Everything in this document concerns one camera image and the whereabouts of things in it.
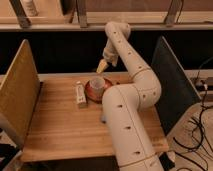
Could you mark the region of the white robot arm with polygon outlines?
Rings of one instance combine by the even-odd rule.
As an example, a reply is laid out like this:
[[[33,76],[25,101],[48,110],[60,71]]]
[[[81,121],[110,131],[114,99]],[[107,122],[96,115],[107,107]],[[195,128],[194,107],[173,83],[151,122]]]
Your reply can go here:
[[[108,22],[104,60],[116,65],[123,61],[132,83],[108,88],[102,98],[116,160],[120,171],[164,171],[139,111],[154,106],[161,96],[161,84],[152,68],[128,42],[127,23]]]

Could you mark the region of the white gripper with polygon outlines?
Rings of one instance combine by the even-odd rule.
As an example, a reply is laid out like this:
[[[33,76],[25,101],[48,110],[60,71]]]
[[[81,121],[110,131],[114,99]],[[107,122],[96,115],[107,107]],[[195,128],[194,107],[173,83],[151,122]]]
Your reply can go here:
[[[108,63],[111,63],[114,67],[117,66],[118,53],[110,40],[107,40],[106,46],[103,50],[103,57],[104,59],[100,60],[96,69],[98,74],[104,72],[109,67]]]

